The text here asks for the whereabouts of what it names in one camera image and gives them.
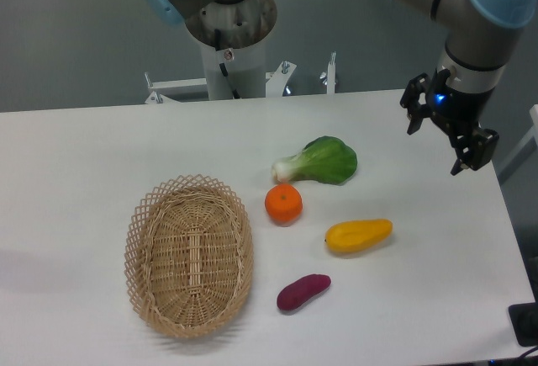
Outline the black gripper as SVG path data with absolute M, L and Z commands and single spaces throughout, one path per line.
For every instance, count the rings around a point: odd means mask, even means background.
M 435 71 L 430 81 L 426 73 L 409 80 L 400 99 L 407 110 L 407 134 L 417 132 L 424 119 L 430 119 L 449 136 L 456 160 L 451 175 L 466 169 L 477 171 L 489 164 L 499 141 L 495 130 L 478 126 L 479 116 L 493 90 L 464 93 L 447 85 L 450 71 Z M 421 103 L 420 96 L 427 96 Z

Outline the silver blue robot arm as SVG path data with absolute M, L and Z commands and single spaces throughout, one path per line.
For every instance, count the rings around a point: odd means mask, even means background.
M 266 75 L 264 43 L 277 20 L 273 0 L 146 0 L 162 21 L 182 24 L 198 42 L 212 100 L 279 96 L 288 66 Z M 401 106 L 409 133 L 430 119 L 456 153 L 453 173 L 488 164 L 498 134 L 479 117 L 537 0 L 398 0 L 449 29 L 432 75 L 411 79 Z

